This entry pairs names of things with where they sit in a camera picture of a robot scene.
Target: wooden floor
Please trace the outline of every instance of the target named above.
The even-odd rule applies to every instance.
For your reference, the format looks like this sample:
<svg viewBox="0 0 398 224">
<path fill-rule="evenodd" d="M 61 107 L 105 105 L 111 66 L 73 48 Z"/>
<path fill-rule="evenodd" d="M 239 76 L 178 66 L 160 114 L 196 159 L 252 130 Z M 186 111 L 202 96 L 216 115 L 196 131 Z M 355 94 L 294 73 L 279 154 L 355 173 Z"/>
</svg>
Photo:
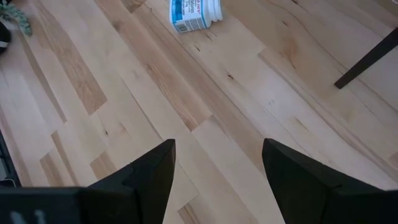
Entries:
<svg viewBox="0 0 398 224">
<path fill-rule="evenodd" d="M 165 223 L 283 223 L 262 166 L 274 138 L 398 188 L 398 50 L 333 83 L 398 18 L 372 0 L 225 0 L 176 34 L 166 0 L 14 0 L 0 128 L 25 186 L 90 185 L 177 140 Z"/>
</svg>

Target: green rope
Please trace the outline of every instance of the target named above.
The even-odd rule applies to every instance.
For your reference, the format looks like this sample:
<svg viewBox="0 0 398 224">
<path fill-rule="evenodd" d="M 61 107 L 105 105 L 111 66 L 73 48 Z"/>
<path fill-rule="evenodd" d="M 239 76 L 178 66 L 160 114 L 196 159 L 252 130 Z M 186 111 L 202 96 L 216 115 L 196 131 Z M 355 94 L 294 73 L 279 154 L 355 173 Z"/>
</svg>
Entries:
<svg viewBox="0 0 398 224">
<path fill-rule="evenodd" d="M 15 19 L 24 34 L 29 36 L 32 35 L 32 29 L 30 28 L 30 23 L 25 13 L 17 9 L 13 3 L 7 4 L 6 0 L 2 1 L 2 4 L 0 4 L 0 18 L 5 21 Z"/>
</svg>

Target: black chair leg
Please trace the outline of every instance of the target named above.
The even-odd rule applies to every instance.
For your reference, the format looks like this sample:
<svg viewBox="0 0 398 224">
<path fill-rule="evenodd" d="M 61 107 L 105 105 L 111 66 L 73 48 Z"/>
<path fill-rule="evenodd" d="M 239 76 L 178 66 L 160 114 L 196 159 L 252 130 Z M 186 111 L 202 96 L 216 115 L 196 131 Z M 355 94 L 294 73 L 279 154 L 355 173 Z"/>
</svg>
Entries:
<svg viewBox="0 0 398 224">
<path fill-rule="evenodd" d="M 342 89 L 349 82 L 354 80 L 358 75 L 376 63 L 380 58 L 388 54 L 398 45 L 398 28 L 395 28 L 384 40 L 382 40 L 375 48 L 373 48 L 365 57 L 363 57 L 356 65 L 354 65 L 347 73 L 345 73 L 336 83 L 335 86 Z"/>
</svg>

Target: plastic container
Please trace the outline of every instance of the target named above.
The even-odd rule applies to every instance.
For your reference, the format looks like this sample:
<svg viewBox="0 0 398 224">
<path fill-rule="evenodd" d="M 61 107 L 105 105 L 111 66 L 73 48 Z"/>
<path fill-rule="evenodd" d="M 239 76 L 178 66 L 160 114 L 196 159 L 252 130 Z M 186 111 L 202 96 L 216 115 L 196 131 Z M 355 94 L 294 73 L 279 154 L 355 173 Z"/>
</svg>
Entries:
<svg viewBox="0 0 398 224">
<path fill-rule="evenodd" d="M 222 20 L 220 0 L 170 0 L 170 22 L 179 33 L 207 29 Z"/>
</svg>

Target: container label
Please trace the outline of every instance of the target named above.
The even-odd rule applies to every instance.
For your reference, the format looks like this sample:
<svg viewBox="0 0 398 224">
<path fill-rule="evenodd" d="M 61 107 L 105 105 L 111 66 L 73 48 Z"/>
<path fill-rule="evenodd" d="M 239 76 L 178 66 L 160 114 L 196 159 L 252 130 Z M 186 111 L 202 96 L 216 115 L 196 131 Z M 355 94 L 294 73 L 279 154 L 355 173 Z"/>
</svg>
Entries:
<svg viewBox="0 0 398 224">
<path fill-rule="evenodd" d="M 203 0 L 172 0 L 172 21 L 178 32 L 206 29 Z"/>
</svg>

